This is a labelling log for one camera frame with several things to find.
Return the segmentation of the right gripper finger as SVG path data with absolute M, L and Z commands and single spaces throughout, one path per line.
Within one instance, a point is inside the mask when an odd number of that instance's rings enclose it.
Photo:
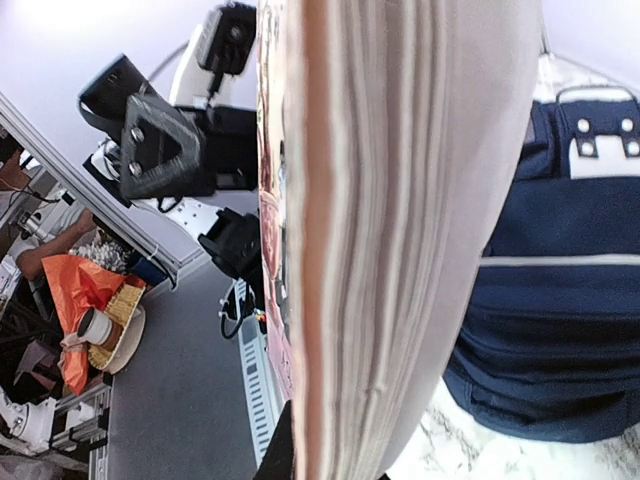
M 295 450 L 291 401 L 282 409 L 265 455 L 253 480 L 294 480 Z

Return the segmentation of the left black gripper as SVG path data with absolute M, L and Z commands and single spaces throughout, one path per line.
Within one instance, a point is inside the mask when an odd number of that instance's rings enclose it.
M 162 98 L 131 95 L 121 138 L 121 195 L 136 200 L 256 189 L 257 112 L 208 107 L 203 121 L 205 136 Z

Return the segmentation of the orange treehouse book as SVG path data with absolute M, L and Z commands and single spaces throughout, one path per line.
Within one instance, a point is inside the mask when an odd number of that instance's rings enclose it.
M 437 389 L 513 179 L 537 1 L 262 1 L 268 353 L 295 479 L 380 479 Z

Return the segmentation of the navy blue student backpack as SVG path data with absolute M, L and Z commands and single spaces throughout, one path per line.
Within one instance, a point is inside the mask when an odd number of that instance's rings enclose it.
M 443 375 L 479 424 L 589 443 L 639 421 L 639 102 L 535 102 Z

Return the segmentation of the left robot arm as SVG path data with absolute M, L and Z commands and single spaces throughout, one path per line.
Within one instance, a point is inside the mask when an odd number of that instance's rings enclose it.
M 89 81 L 76 108 L 101 135 L 79 191 L 99 225 L 171 286 L 203 255 L 218 210 L 256 209 L 255 111 L 172 105 L 124 54 Z

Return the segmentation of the person forearm in background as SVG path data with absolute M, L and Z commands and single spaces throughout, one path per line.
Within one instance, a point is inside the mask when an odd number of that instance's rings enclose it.
M 43 273 L 42 260 L 50 256 L 67 253 L 86 235 L 96 229 L 93 213 L 84 209 L 78 220 L 57 235 L 34 248 L 22 248 L 13 258 L 22 275 L 29 281 L 37 280 Z

